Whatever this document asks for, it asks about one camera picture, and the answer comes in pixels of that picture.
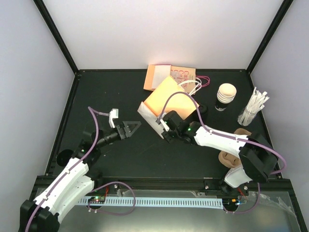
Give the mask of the orange paper bag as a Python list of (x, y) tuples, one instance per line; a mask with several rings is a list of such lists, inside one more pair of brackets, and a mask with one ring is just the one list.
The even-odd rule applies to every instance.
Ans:
[(193, 103), (185, 90), (171, 76), (168, 76), (146, 100), (140, 103), (137, 112), (163, 138), (161, 133), (164, 125), (156, 123), (161, 114), (176, 111), (181, 119), (186, 119), (196, 110), (196, 107), (199, 107), (199, 104)]

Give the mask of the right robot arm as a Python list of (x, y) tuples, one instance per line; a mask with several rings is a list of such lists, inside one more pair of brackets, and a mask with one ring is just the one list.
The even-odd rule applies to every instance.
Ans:
[(222, 196), (235, 195), (238, 187), (251, 181), (266, 183), (278, 161), (269, 150), (269, 143), (258, 133), (239, 135), (214, 130), (190, 117), (182, 119), (176, 111), (165, 114), (157, 122), (163, 126), (162, 136), (167, 141), (180, 139), (192, 145), (214, 148), (240, 161), (222, 179), (205, 182), (209, 191)]

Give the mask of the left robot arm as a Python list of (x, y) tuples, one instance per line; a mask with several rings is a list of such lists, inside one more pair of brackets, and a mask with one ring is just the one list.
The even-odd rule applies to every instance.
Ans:
[(34, 200), (21, 205), (19, 231), (57, 232), (64, 217), (82, 197), (119, 185), (119, 181), (105, 184), (102, 174), (90, 169), (101, 155), (100, 148), (130, 138), (140, 126), (139, 121), (123, 121), (103, 133), (96, 124), (91, 140), (81, 141), (54, 181)]

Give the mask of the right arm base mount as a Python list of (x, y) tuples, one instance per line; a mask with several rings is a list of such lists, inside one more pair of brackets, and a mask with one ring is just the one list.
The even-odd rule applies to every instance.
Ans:
[(206, 195), (217, 196), (217, 197), (233, 197), (244, 195), (248, 196), (248, 190), (243, 189), (244, 185), (239, 187), (229, 186), (223, 179), (219, 178), (208, 178), (203, 180), (204, 191)]

